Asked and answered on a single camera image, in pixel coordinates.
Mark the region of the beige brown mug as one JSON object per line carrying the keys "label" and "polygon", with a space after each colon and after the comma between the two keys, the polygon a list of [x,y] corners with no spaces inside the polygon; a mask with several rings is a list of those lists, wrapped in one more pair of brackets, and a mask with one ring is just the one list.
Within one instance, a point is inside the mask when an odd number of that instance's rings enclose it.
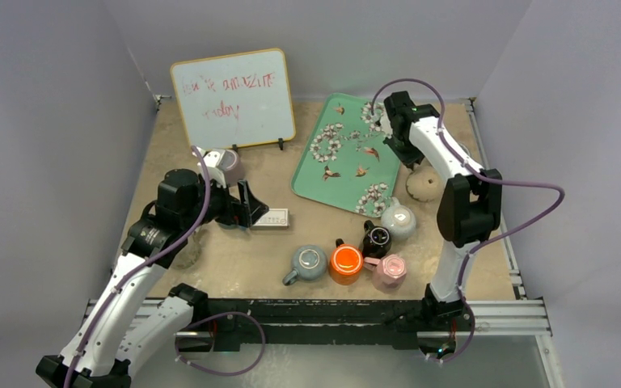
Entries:
{"label": "beige brown mug", "polygon": [[406,179],[406,192],[419,202],[431,202],[441,199],[443,183],[440,175],[431,166],[417,167]]}

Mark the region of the mauve purple mug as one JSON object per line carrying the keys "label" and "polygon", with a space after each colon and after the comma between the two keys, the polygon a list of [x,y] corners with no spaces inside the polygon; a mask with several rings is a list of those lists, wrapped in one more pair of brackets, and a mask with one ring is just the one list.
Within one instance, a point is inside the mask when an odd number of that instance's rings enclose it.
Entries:
{"label": "mauve purple mug", "polygon": [[236,186],[238,181],[245,179],[245,168],[239,154],[234,150],[224,150],[219,164],[228,187]]}

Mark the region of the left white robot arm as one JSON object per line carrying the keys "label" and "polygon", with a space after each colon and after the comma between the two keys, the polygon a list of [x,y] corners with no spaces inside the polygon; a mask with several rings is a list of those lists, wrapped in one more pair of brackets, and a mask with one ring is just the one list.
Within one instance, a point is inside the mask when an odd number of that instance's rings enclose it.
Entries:
{"label": "left white robot arm", "polygon": [[146,321],[129,327],[199,226],[215,221],[250,228],[269,211],[247,181],[240,180],[238,189],[234,197],[206,173],[168,171],[156,200],[130,226],[92,312],[59,354],[42,357],[36,374],[51,387],[128,387],[151,353],[177,331],[215,329],[219,321],[236,316],[234,311],[212,313],[207,293],[180,284]]}

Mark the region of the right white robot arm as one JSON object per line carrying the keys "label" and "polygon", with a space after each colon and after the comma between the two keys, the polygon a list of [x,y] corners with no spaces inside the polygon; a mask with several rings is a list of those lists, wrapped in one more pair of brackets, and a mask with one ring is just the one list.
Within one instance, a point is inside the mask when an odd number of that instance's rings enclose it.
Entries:
{"label": "right white robot arm", "polygon": [[388,135],[385,144],[403,165],[412,169],[427,161],[444,184],[436,217],[444,243],[421,308],[424,323],[433,329],[462,314],[467,266],[475,257],[474,247],[487,242],[500,226],[502,194],[501,187],[487,181],[500,178],[500,172],[486,170],[471,158],[440,120],[432,105],[417,105],[400,91],[385,98],[378,121]]}

